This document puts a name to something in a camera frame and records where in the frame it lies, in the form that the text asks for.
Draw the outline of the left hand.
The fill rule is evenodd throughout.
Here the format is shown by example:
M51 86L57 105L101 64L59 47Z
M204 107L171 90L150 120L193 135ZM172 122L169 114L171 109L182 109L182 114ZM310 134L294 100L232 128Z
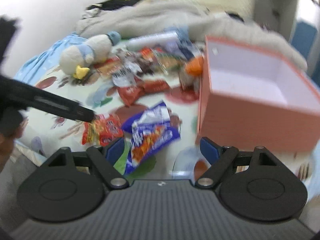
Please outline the left hand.
M12 135L4 136L1 134L1 144L0 144L0 171L2 172L6 162L8 161L12 149L14 148L14 141L18 136L18 130L16 130Z

